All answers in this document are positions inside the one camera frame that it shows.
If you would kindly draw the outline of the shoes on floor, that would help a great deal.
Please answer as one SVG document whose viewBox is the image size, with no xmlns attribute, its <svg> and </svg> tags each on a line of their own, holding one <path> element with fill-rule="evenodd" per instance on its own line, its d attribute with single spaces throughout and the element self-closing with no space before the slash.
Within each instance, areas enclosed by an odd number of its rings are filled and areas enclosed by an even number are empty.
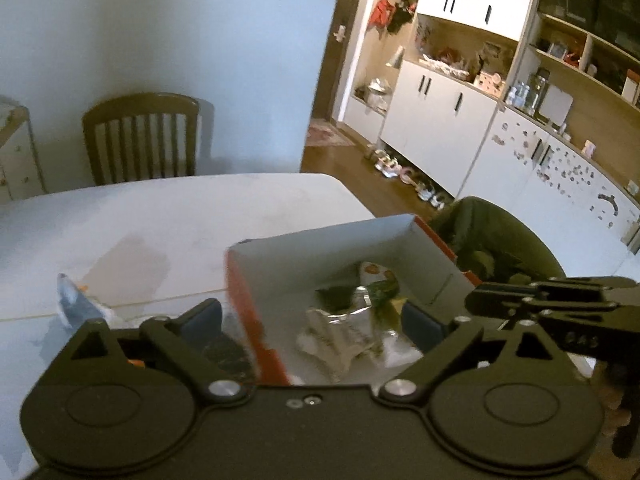
<svg viewBox="0 0 640 480">
<path fill-rule="evenodd" d="M 395 180 L 412 188 L 418 200 L 429 204 L 436 211 L 445 209 L 454 201 L 448 192 L 427 177 L 422 170 L 409 164 L 393 150 L 368 144 L 364 157 L 385 179 Z"/>
</svg>

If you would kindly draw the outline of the dark wooden chair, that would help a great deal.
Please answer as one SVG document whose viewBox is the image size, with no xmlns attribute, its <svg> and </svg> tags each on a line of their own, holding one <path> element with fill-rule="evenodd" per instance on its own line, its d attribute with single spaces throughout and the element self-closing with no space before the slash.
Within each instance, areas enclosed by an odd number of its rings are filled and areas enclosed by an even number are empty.
<svg viewBox="0 0 640 480">
<path fill-rule="evenodd" d="M 93 182 L 108 185 L 196 174 L 200 103 L 140 92 L 91 107 L 82 132 Z"/>
</svg>

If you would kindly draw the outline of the red clothes hanging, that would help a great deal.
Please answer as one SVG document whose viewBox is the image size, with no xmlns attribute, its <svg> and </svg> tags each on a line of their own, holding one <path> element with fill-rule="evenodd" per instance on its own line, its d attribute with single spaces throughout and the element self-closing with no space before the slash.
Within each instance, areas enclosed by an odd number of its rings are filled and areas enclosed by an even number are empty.
<svg viewBox="0 0 640 480">
<path fill-rule="evenodd" d="M 385 30 L 389 35 L 397 35 L 412 21 L 414 14 L 416 14 L 414 0 L 400 0 L 396 3 L 391 3 L 390 0 L 378 0 L 371 12 L 367 30 L 376 29 L 379 32 Z"/>
</svg>

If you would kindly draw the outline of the silver foil packet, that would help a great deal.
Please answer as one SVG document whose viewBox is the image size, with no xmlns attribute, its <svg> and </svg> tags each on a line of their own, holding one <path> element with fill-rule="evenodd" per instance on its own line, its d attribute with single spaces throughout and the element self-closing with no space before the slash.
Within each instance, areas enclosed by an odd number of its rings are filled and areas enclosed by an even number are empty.
<svg viewBox="0 0 640 480">
<path fill-rule="evenodd" d="M 356 287 L 347 308 L 331 313 L 321 308 L 306 311 L 307 325 L 296 336 L 297 348 L 315 358 L 331 382 L 340 382 L 352 362 L 367 356 L 376 362 L 383 353 L 381 330 L 369 291 Z"/>
</svg>

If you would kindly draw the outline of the red cardboard shoe box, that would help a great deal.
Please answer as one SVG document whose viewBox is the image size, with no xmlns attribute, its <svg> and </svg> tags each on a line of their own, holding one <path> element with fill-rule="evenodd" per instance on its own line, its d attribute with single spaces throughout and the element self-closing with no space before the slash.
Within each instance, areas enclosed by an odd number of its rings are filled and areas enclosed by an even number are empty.
<svg viewBox="0 0 640 480">
<path fill-rule="evenodd" d="M 331 382 L 320 363 L 297 348 L 307 310 L 338 313 L 347 308 L 363 261 L 387 266 L 398 278 L 398 299 L 441 323 L 464 314 L 464 298 L 477 283 L 457 268 L 436 234 L 408 214 L 235 244 L 226 255 L 228 294 L 245 330 L 258 382 L 378 388 L 420 359 L 420 351 L 401 331 L 399 314 L 388 304 L 375 312 L 382 356 L 376 362 L 367 356 L 356 359 L 340 382 Z"/>
</svg>

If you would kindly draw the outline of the white bag with dark label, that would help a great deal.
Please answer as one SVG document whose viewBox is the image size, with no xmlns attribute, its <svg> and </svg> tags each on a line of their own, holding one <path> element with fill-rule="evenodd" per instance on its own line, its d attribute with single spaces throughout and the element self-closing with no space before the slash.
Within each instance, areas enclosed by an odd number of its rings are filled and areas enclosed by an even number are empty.
<svg viewBox="0 0 640 480">
<path fill-rule="evenodd" d="M 103 320 L 109 328 L 122 328 L 125 322 L 98 300 L 88 297 L 66 274 L 56 278 L 58 318 L 68 332 L 76 332 L 90 320 Z"/>
</svg>

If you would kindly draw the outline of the red orange toy figure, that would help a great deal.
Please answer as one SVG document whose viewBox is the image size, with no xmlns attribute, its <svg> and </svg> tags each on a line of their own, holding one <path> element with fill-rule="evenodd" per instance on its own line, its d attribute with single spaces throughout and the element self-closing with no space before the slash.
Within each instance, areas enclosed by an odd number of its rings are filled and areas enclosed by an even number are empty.
<svg viewBox="0 0 640 480">
<path fill-rule="evenodd" d="M 145 368 L 145 362 L 143 360 L 127 359 L 127 362 L 137 368 Z"/>
</svg>

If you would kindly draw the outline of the dark green chair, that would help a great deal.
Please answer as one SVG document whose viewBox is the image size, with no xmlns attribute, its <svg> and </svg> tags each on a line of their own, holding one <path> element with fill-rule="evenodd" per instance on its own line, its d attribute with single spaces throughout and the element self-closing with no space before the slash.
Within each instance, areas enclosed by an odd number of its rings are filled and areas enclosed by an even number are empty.
<svg viewBox="0 0 640 480">
<path fill-rule="evenodd" d="M 456 255 L 460 270 L 481 281 L 527 285 L 565 278 L 544 242 L 509 211 L 475 196 L 456 200 L 430 227 Z"/>
</svg>

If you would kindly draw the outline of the white wall cabinet unit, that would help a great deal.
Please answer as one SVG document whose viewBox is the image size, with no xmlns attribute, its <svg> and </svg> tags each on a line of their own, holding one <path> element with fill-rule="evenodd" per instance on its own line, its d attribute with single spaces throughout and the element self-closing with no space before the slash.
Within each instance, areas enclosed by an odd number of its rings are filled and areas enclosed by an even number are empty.
<svg viewBox="0 0 640 480">
<path fill-rule="evenodd" d="M 570 275 L 639 275 L 639 0 L 359 0 L 334 118 L 453 198 L 532 229 Z"/>
</svg>

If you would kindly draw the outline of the white sideboard with drawers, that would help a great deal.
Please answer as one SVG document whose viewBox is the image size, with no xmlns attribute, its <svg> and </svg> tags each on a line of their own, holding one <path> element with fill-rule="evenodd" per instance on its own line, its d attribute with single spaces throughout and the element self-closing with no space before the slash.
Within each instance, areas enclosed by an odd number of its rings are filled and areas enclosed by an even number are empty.
<svg viewBox="0 0 640 480">
<path fill-rule="evenodd" d="M 1 103 L 0 162 L 2 205 L 47 193 L 24 106 Z"/>
</svg>

